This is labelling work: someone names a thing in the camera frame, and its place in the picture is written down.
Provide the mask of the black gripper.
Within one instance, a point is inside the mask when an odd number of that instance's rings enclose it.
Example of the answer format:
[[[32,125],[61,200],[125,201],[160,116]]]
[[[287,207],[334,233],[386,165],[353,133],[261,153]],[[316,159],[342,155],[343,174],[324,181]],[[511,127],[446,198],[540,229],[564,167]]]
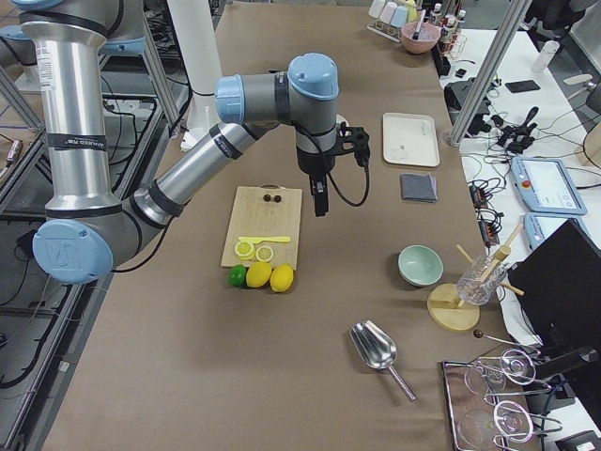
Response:
[[[296,151],[300,170],[309,176],[315,216],[325,216],[329,211],[326,175],[334,168],[335,156],[328,153],[310,153],[301,148],[297,148]]]

